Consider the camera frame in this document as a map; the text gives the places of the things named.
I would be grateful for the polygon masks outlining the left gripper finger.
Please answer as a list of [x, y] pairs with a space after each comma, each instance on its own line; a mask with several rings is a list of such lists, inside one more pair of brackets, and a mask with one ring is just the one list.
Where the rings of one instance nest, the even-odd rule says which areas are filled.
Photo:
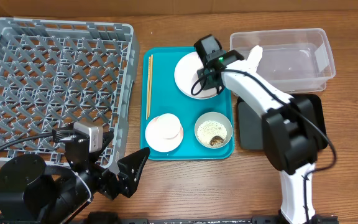
[[118, 160], [119, 173], [117, 176], [120, 193], [123, 196], [129, 198], [137, 191], [140, 177], [149, 155], [150, 149], [145, 147]]
[[112, 131], [103, 133], [103, 141], [102, 148], [96, 153], [95, 159], [98, 161], [100, 155], [104, 152], [104, 150], [109, 146], [110, 142], [114, 139], [114, 133]]

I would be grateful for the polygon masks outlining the white paper cup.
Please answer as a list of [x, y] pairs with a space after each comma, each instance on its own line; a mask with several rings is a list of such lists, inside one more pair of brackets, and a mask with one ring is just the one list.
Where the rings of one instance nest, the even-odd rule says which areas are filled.
[[174, 114], [165, 113], [158, 117], [157, 127], [162, 138], [172, 139], [180, 132], [181, 123], [178, 117]]

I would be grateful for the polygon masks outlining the wooden chopstick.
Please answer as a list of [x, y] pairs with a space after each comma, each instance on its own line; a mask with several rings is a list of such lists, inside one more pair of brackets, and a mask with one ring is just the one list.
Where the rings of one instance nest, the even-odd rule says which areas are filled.
[[150, 55], [152, 56], [152, 65], [151, 65], [151, 75], [150, 75], [150, 92], [149, 92], [149, 117], [150, 117], [150, 107], [151, 107], [151, 95], [152, 95], [152, 75], [153, 75], [153, 61], [154, 61], [154, 56], [153, 54]]
[[148, 73], [147, 73], [147, 92], [146, 92], [146, 120], [149, 118], [149, 92], [150, 92], [150, 75], [151, 75], [152, 56], [149, 56]]

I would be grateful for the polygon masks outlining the white rice grains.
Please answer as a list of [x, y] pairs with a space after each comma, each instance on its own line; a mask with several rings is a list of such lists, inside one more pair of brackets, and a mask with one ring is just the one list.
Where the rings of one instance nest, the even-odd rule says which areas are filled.
[[196, 137], [198, 138], [199, 142], [206, 147], [211, 147], [209, 142], [214, 136], [221, 136], [224, 141], [227, 138], [227, 129], [223, 124], [217, 121], [205, 121], [201, 123], [196, 130]]

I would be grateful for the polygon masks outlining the grey green bowl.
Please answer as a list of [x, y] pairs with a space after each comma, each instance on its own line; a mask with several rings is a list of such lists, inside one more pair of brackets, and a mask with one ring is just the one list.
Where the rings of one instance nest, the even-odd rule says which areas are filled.
[[227, 138], [224, 142], [224, 144], [220, 147], [215, 147], [215, 148], [212, 148], [212, 147], [207, 147], [207, 148], [210, 148], [210, 149], [219, 149], [219, 148], [222, 148], [224, 147], [225, 145], [227, 145], [229, 143], [229, 141], [231, 140], [232, 136], [233, 136], [233, 127], [232, 127], [232, 123], [231, 121], [223, 114], [221, 113], [218, 113], [218, 112], [207, 112], [203, 115], [201, 115], [196, 123], [195, 123], [195, 137], [196, 137], [196, 130], [197, 128], [199, 127], [199, 125], [205, 121], [208, 121], [208, 120], [212, 120], [212, 121], [217, 121], [221, 124], [224, 125], [224, 127], [227, 129]]

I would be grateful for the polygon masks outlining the brown food scrap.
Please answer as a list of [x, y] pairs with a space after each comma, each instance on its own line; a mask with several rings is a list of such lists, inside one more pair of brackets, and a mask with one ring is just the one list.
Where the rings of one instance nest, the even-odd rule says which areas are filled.
[[221, 136], [214, 136], [210, 142], [209, 145], [211, 147], [220, 147], [221, 145], [223, 145], [224, 143], [224, 139]]

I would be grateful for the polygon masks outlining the white paper napkin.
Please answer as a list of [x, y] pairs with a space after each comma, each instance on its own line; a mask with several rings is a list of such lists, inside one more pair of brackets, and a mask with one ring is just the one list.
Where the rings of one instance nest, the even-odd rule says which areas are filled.
[[247, 63], [249, 64], [249, 68], [256, 71], [262, 57], [263, 57], [263, 48], [259, 45], [253, 47], [247, 58]]

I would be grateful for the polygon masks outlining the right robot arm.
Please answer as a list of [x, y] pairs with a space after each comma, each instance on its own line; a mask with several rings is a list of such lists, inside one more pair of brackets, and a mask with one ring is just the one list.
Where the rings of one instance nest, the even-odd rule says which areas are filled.
[[225, 51], [211, 34], [200, 38], [194, 48], [201, 59], [196, 85], [228, 89], [241, 98], [259, 117], [262, 149], [279, 171], [282, 205], [279, 223], [322, 223], [312, 204], [312, 177], [318, 152], [335, 147], [326, 135], [321, 105], [307, 97], [293, 97], [280, 91], [257, 73], [263, 48], [253, 47], [248, 57], [236, 50]]

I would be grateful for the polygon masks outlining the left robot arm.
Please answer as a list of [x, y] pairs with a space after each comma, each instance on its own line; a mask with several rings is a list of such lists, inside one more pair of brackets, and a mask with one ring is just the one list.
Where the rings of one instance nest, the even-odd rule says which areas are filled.
[[150, 155], [145, 147], [122, 159], [119, 172], [97, 165], [98, 156], [114, 135], [97, 136], [101, 148], [90, 152], [91, 137], [79, 131], [52, 131], [54, 142], [65, 144], [69, 167], [48, 166], [37, 154], [23, 154], [0, 169], [0, 223], [68, 223], [99, 192], [110, 200], [131, 197]]

